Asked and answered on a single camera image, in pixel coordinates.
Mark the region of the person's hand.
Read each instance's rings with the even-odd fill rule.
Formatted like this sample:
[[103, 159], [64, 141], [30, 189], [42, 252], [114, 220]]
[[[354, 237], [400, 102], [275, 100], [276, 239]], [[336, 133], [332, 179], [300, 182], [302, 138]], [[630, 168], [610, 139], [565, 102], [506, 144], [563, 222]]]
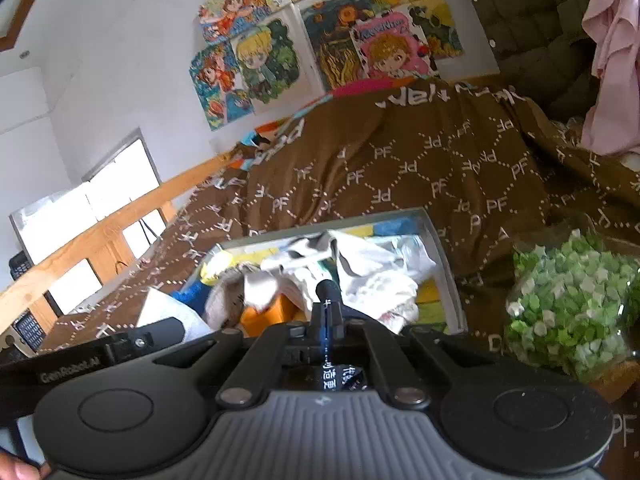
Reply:
[[0, 480], [43, 480], [50, 473], [48, 464], [36, 467], [5, 450], [0, 451]]

